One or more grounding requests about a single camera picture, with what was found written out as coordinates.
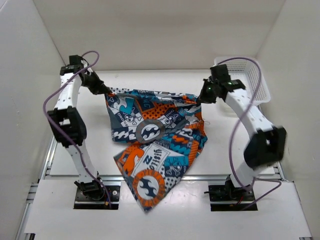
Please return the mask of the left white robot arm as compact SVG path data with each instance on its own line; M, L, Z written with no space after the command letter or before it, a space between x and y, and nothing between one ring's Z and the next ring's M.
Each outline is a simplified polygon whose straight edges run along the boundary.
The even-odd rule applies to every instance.
M83 55L70 55L69 64L61 67L60 88L43 103L43 112L51 127L55 140L71 156L78 172L78 185L89 185L87 194L100 200L105 188L100 184L98 171L93 166L86 147L87 128L78 109L81 87L93 95L107 95L112 91L92 70L96 61L89 64Z

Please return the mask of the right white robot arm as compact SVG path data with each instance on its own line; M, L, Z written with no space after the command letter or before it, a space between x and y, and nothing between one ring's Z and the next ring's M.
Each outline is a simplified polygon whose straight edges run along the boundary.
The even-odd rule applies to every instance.
M283 159L287 131L262 114L241 80L231 79L225 64L212 66L210 72L211 75L203 80L197 101L213 104L218 98L222 99L238 116L235 125L243 125L249 136L243 152L244 161L235 168L233 160L229 160L232 173L224 193L230 200L236 200L265 168Z

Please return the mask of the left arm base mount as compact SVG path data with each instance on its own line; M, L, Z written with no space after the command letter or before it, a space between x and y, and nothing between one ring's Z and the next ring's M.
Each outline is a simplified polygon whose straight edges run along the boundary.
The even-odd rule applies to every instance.
M73 208L76 210L118 210L121 182L104 182L104 186L97 181L83 183L75 181L76 193Z

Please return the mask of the colourful patterned shorts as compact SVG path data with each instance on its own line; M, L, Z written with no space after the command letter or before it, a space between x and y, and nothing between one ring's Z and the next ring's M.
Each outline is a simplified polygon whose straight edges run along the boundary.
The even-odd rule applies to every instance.
M126 148L114 156L145 213L177 185L208 138L196 95L112 88L105 95L111 138Z

